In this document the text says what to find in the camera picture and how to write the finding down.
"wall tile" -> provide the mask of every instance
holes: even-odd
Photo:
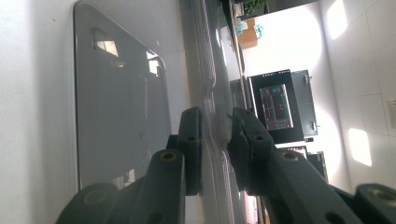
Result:
[[[354,62],[354,78],[358,95],[370,95],[380,93],[378,76],[375,69],[374,54],[358,59]]]
[[[347,24],[352,24],[365,10],[361,0],[343,0],[346,11]]]
[[[347,29],[352,60],[372,52],[372,43],[366,14],[361,14]]]
[[[374,49],[396,41],[396,1],[380,0],[367,10],[367,21]]]
[[[341,69],[344,97],[359,96],[358,72],[354,63],[347,64]]]
[[[375,66],[381,91],[393,91],[396,88],[396,42],[375,52]]]
[[[337,56],[336,56],[334,43],[332,42],[332,40],[329,37],[327,37],[326,45],[327,45],[327,52],[328,52],[328,56],[329,56],[330,67],[334,71],[339,66],[337,65]]]
[[[380,94],[361,96],[361,113],[366,132],[388,134]]]
[[[343,90],[343,71],[342,68],[335,68],[332,70],[332,84],[334,86],[335,97],[337,99],[344,99],[345,94]]]
[[[357,164],[356,164],[355,160],[353,159],[350,144],[347,139],[347,132],[344,133],[344,149],[346,151],[346,163],[347,163],[347,168],[348,168],[350,187],[352,189],[352,193],[354,193],[356,187],[360,183],[359,182],[359,173],[358,173],[358,170],[356,169]]]
[[[334,39],[333,43],[336,56],[336,67],[351,63],[352,60],[347,32],[343,32],[338,38]]]
[[[364,0],[364,6],[366,7],[366,10],[372,7],[378,0]]]
[[[347,133],[349,129],[347,116],[347,103],[345,99],[337,99],[338,117],[340,118],[341,131]]]
[[[396,188],[396,165],[390,149],[389,137],[382,134],[368,133],[372,157],[370,182],[377,182]]]
[[[388,134],[391,136],[396,136],[396,129],[392,128],[390,125],[388,100],[396,100],[396,88],[393,91],[386,91],[382,93],[382,102],[384,105],[385,121],[387,123]]]
[[[345,102],[349,129],[364,130],[361,101],[359,97],[346,98]]]

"sunlight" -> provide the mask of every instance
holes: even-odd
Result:
[[[327,11],[329,31],[332,39],[340,36],[347,29],[347,17],[343,0],[336,0]]]
[[[146,51],[146,56],[148,57],[149,60],[153,59],[155,57],[158,57],[158,55],[156,55],[154,53],[151,53],[151,52],[148,52],[148,51]]]
[[[349,129],[348,133],[353,159],[364,165],[372,166],[367,132],[358,129]]]
[[[117,52],[116,43],[114,41],[98,41],[96,42],[96,46],[100,49],[103,49],[112,55],[119,57],[119,53]]]
[[[158,61],[148,61],[149,71],[152,74],[158,75]]]

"black monitor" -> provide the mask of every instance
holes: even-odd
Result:
[[[251,110],[275,144],[304,141],[290,70],[247,78]]]

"screw hole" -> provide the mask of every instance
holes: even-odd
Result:
[[[283,160],[286,160],[286,161],[297,161],[298,160],[298,157],[296,155],[289,153],[289,152],[283,152],[281,154],[281,157]]]
[[[95,189],[85,195],[83,202],[87,205],[98,204],[107,198],[105,189]]]
[[[326,219],[332,224],[344,224],[344,220],[335,213],[327,213]]]
[[[257,141],[262,141],[262,140],[264,140],[264,138],[261,137],[261,136],[259,136],[259,135],[257,135],[254,139],[256,139]]]
[[[146,224],[157,224],[163,220],[163,215],[159,213],[151,213],[146,218]]]
[[[382,189],[373,189],[372,195],[381,203],[396,207],[396,195]]]
[[[174,161],[176,159],[176,153],[175,152],[164,152],[161,155],[161,160],[162,161]]]

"black machine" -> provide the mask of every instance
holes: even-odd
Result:
[[[248,77],[253,111],[275,144],[304,141],[290,70]]]
[[[261,196],[271,223],[396,223],[396,190],[360,185],[354,196],[329,186],[298,152],[276,149],[255,115],[233,110],[228,151],[240,190]],[[201,186],[201,115],[183,112],[178,135],[153,155],[145,177],[118,191],[93,184],[57,223],[184,223],[184,197]]]

